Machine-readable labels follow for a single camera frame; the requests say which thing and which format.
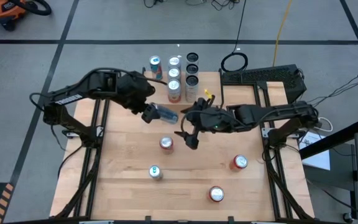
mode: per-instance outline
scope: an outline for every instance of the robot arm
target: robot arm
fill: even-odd
[[[68,114],[65,105],[83,98],[112,100],[134,114],[143,113],[142,119],[150,123],[160,117],[154,106],[145,103],[146,98],[155,93],[155,88],[148,80],[166,84],[160,80],[146,78],[139,72],[116,68],[94,69],[78,83],[43,95],[44,122],[49,125],[62,125],[69,132],[78,134],[84,146],[97,147],[99,138],[96,128],[77,121]]]
[[[268,133],[269,145],[275,147],[285,143],[287,136],[297,129],[311,128],[318,123],[317,110],[304,101],[266,108],[257,105],[233,105],[227,106],[224,110],[211,107],[213,100],[214,97],[207,101],[198,98],[192,107],[182,111],[185,115],[181,121],[181,131],[175,131],[175,134],[183,137],[186,145],[191,149],[197,149],[197,137],[200,131],[202,133],[243,132],[250,131],[263,122],[290,119],[281,128],[273,129]],[[184,119],[194,126],[191,134],[183,130]]]

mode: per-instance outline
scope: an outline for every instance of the soda can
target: soda can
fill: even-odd
[[[194,64],[194,65],[198,65],[198,54],[192,52],[192,53],[188,53],[186,56],[186,62],[187,64]]]
[[[245,169],[247,166],[248,166],[248,160],[243,155],[236,155],[229,164],[230,170],[233,171],[240,171],[242,169]]]
[[[159,56],[150,57],[150,68],[152,70],[153,78],[158,80],[162,79],[162,68],[161,68],[161,59]]]
[[[185,95],[186,101],[189,103],[193,103],[197,99],[197,92],[198,92],[198,78],[194,75],[189,75],[186,78],[186,88],[185,88]]]
[[[223,189],[219,186],[213,186],[208,191],[208,198],[213,202],[221,202],[224,197]]]
[[[151,176],[151,178],[153,178],[154,180],[162,180],[162,171],[161,169],[156,166],[156,165],[152,165],[149,169],[149,175]]]
[[[188,77],[189,75],[198,76],[198,66],[197,65],[189,64],[186,66],[186,77]]]
[[[177,68],[181,72],[181,61],[179,56],[171,56],[168,61],[168,69]]]
[[[160,140],[160,147],[162,148],[162,152],[164,154],[172,154],[173,153],[173,140],[171,137],[163,137]]]
[[[171,80],[168,83],[168,100],[171,103],[178,103],[181,98],[181,86],[178,80]]]
[[[170,124],[176,124],[178,122],[178,113],[156,103],[151,103],[151,105],[157,109],[157,113],[160,115],[162,121]]]
[[[171,68],[168,71],[168,81],[176,79],[180,82],[180,77],[181,75],[178,68]]]

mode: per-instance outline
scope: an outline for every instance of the orange vacuum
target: orange vacuum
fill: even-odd
[[[45,9],[39,10],[35,2]],[[52,12],[49,4],[44,0],[0,0],[0,24],[6,30],[13,31],[16,26],[15,21],[23,18],[27,11],[40,16],[47,16]]]

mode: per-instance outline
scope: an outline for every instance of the wooden tabletop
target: wooden tabletop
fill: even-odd
[[[200,72],[199,80],[198,97],[206,98],[204,89],[207,88],[216,95],[216,104],[220,104],[219,73]],[[148,102],[159,103],[178,113],[190,106],[184,96],[177,104],[169,103],[166,87],[158,83],[152,85],[156,94]],[[225,105],[255,104],[251,87],[224,86],[223,92]],[[272,105],[287,103],[282,83],[268,83],[268,92]],[[90,125],[93,105],[92,100],[79,101],[74,117]],[[234,216],[237,221],[274,220],[267,171],[261,159],[259,128],[246,133],[200,133],[197,150],[186,147],[184,140],[173,133],[179,130],[179,123],[172,125],[154,120],[146,124],[140,115],[133,115],[115,103],[110,104],[92,219],[144,220],[146,215],[151,215],[153,220],[224,221],[228,216]],[[189,122],[185,122],[185,130],[191,130]],[[158,143],[163,136],[173,139],[173,154],[162,153]],[[288,140],[287,144],[297,148],[293,140]],[[79,139],[69,140],[65,156],[78,145]],[[289,191],[304,210],[314,216],[299,154],[288,148],[281,152]],[[84,154],[85,150],[80,151],[64,165],[51,215],[56,215],[77,190]],[[249,164],[240,172],[232,172],[229,161],[237,154],[245,155]],[[163,180],[160,182],[149,177],[151,165],[161,168]],[[224,190],[224,200],[220,203],[207,199],[208,190],[214,185]],[[82,214],[85,213],[87,196],[85,193]],[[278,196],[284,217],[281,194]]]

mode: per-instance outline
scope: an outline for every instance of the white paper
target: white paper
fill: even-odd
[[[313,144],[316,141],[319,141],[320,138],[325,138],[325,136],[318,135],[315,133],[308,132],[306,136],[302,139],[302,142],[299,143],[299,148],[302,150],[304,147]],[[320,152],[317,155],[311,156],[307,159],[303,159],[302,163],[304,165],[331,170],[331,165],[329,163],[329,151]]]

